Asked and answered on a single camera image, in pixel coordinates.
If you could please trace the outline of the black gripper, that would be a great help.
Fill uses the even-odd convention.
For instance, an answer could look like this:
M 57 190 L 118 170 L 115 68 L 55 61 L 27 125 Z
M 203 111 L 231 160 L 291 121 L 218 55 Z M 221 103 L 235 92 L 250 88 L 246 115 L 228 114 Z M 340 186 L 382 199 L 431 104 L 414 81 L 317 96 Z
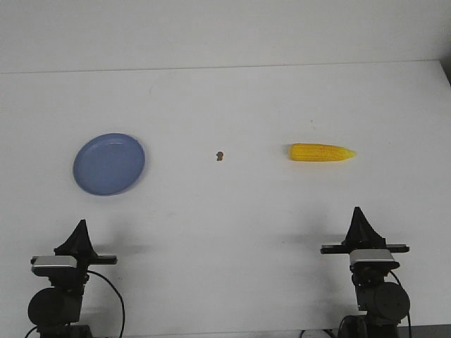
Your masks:
M 79 254 L 83 250 L 84 256 L 94 256 L 94 257 L 81 257 L 76 258 L 73 255 Z M 63 273 L 62 275 L 55 275 L 48 277 L 52 280 L 57 281 L 73 281 L 80 279 L 82 276 L 87 274 L 87 270 L 91 265 L 115 265 L 118 262 L 116 256 L 98 256 L 94 250 L 91 240 L 89 238 L 89 232 L 87 229 L 87 223 L 84 219 L 80 220 L 78 225 L 75 227 L 72 234 L 64 241 L 60 246 L 54 249 L 54 253 L 57 256 L 73 256 L 78 264 L 75 271 L 71 273 Z
M 362 241 L 369 244 L 386 244 L 385 238 L 372 228 L 363 211 L 358 206 L 355 206 L 349 230 L 342 244 L 324 244 L 320 248 L 321 254 L 350 254 L 356 250 L 387 251 L 391 254 L 405 254 L 409 252 L 409 246 L 406 244 L 387 244 L 383 248 L 345 246 L 344 244 L 352 244 L 359 241 L 359 212 Z

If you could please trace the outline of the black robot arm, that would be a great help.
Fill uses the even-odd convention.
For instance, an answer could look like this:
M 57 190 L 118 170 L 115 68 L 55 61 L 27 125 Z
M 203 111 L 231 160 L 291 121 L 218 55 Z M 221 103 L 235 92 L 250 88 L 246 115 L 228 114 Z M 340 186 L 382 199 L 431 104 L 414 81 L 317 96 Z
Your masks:
M 91 265 L 115 265 L 116 256 L 99 255 L 89 238 L 86 220 L 82 219 L 67 240 L 54 249 L 52 256 L 33 256 L 31 271 L 46 277 L 49 288 L 38 291 L 30 300 L 27 316 L 40 337 L 92 337 L 89 325 L 79 323 L 85 285 L 90 275 L 105 281 L 121 304 L 121 330 L 125 329 L 125 303 L 113 283 L 102 274 L 90 270 Z
M 394 254 L 409 252 L 406 244 L 388 244 L 372 228 L 360 207 L 353 210 L 349 230 L 340 244 L 323 245 L 322 254 L 347 254 L 351 281 L 361 315 L 346 315 L 339 324 L 338 337 L 398 337 L 398 325 L 409 318 L 410 299 L 394 276 L 400 263 Z

